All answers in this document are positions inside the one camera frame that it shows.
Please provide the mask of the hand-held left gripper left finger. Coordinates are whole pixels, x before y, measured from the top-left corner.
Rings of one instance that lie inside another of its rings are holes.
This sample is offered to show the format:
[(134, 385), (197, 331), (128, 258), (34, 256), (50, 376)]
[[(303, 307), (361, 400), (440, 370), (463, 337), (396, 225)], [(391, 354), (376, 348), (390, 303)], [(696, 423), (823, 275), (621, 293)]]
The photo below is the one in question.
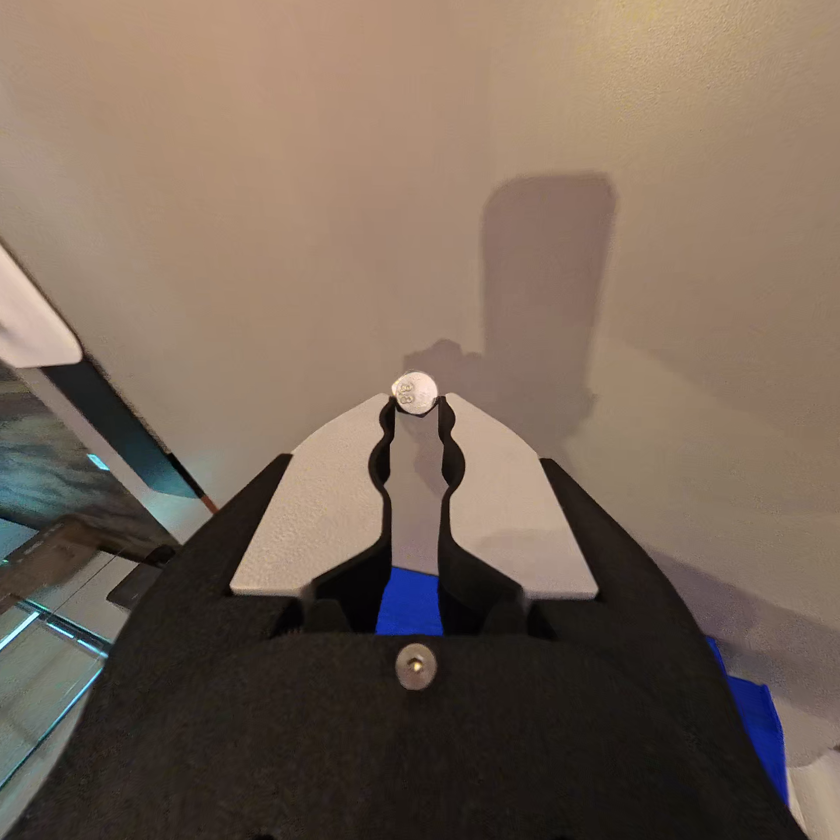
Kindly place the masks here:
[(313, 595), (388, 546), (393, 400), (375, 394), (322, 425), (288, 465), (230, 581), (234, 595)]

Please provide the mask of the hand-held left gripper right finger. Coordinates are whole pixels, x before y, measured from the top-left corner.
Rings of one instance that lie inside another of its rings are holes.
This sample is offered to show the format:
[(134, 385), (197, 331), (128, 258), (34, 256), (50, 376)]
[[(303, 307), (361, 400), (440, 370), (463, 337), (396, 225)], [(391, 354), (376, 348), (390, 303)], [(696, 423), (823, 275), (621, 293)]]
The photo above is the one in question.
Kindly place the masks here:
[(534, 449), (462, 396), (438, 406), (438, 577), (466, 608), (590, 601), (598, 585)]

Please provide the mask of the blue plastic bin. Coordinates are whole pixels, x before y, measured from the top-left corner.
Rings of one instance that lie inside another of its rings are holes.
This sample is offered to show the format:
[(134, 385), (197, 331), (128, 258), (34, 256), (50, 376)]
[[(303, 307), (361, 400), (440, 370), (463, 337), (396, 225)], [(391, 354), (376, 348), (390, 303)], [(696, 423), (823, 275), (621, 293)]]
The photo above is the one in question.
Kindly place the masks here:
[[(376, 633), (442, 636), (438, 607), (438, 578), (394, 568), (377, 617)], [(784, 731), (770, 689), (746, 679), (724, 676), (741, 721), (763, 769), (783, 803), (791, 803), (784, 751)]]

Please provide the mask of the silver hex bolt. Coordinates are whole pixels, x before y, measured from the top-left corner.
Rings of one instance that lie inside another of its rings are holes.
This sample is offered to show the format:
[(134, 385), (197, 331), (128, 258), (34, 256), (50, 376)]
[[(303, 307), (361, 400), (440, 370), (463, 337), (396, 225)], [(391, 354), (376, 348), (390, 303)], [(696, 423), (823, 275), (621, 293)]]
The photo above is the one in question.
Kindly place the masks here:
[(397, 412), (425, 417), (436, 405), (440, 393), (433, 377), (423, 371), (408, 371), (392, 384), (392, 399)]

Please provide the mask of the black phone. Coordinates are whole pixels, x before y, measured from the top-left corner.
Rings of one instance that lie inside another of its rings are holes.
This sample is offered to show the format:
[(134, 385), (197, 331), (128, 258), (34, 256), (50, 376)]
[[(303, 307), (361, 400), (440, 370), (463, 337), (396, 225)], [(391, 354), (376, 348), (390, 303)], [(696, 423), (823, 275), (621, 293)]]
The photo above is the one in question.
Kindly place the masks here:
[(170, 496), (204, 498), (196, 480), (148, 431), (91, 358), (40, 371), (147, 487)]

